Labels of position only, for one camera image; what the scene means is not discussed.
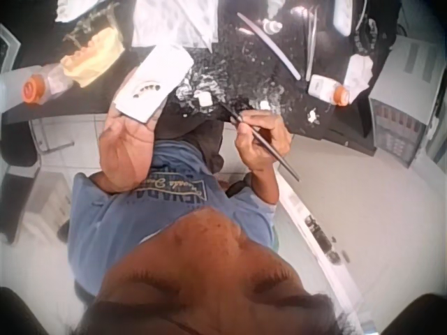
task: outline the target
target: t-shirt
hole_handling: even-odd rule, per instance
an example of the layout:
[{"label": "t-shirt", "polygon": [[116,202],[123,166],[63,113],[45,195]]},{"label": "t-shirt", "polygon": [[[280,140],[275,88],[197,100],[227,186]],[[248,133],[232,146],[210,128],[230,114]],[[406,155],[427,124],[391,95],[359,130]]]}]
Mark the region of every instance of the t-shirt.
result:
[{"label": "t-shirt", "polygon": [[200,152],[186,142],[156,142],[146,180],[128,193],[108,195],[84,174],[77,174],[68,232],[68,260],[76,281],[97,295],[105,273],[117,261],[141,241],[203,206],[214,207],[240,225],[250,239],[272,247],[275,206],[249,187],[228,198]]}]

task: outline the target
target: orange cap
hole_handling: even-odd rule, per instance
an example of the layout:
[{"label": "orange cap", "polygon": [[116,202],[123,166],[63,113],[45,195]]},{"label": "orange cap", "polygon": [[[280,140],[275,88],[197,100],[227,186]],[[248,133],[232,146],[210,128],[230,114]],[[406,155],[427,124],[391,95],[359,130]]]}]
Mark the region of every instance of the orange cap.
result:
[{"label": "orange cap", "polygon": [[22,97],[25,103],[38,103],[45,94],[45,81],[41,75],[31,75],[23,85]]},{"label": "orange cap", "polygon": [[349,104],[349,91],[342,85],[338,86],[334,91],[334,102],[338,106],[347,106]]}]

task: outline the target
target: plastic bottle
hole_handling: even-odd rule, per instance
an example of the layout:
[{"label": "plastic bottle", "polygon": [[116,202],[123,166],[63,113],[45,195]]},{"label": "plastic bottle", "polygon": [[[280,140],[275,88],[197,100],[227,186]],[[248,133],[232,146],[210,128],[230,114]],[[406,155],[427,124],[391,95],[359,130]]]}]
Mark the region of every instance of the plastic bottle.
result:
[{"label": "plastic bottle", "polygon": [[46,65],[23,85],[23,101],[42,105],[62,95],[72,86],[73,80],[64,74],[61,64]]},{"label": "plastic bottle", "polygon": [[307,93],[333,105],[349,104],[349,91],[338,81],[322,75],[312,75]]},{"label": "plastic bottle", "polygon": [[0,74],[0,114],[23,103],[22,88],[42,66],[30,66]]}]

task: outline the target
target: hair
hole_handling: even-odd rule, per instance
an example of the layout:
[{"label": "hair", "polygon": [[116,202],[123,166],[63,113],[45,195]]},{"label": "hair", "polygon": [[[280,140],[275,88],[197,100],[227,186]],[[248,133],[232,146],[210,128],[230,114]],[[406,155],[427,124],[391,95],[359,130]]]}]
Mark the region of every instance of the hair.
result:
[{"label": "hair", "polygon": [[[297,313],[302,316],[302,330],[297,334],[311,335],[349,335],[354,334],[353,328],[348,324],[346,316],[342,314],[335,317],[334,307],[327,295],[307,295],[292,298],[295,301],[282,301],[277,305],[297,306]],[[146,328],[147,320],[162,320],[174,324],[182,330],[183,334],[204,335],[187,325],[175,322],[167,315],[173,312],[172,306],[153,304],[126,305],[113,302],[100,301],[91,305],[77,329],[71,335],[97,335],[97,334],[141,334]]]}]

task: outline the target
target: person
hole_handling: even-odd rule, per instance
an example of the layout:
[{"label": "person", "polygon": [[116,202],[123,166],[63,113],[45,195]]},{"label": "person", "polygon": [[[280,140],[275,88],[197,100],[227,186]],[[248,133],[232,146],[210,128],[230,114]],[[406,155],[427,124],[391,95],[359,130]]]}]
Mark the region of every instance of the person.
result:
[{"label": "person", "polygon": [[286,155],[281,116],[242,113],[235,146],[251,181],[229,198],[213,176],[223,123],[179,136],[162,109],[140,124],[112,104],[101,172],[75,177],[68,258],[94,296],[76,334],[338,334],[330,299],[271,249],[274,159],[250,126]]}]

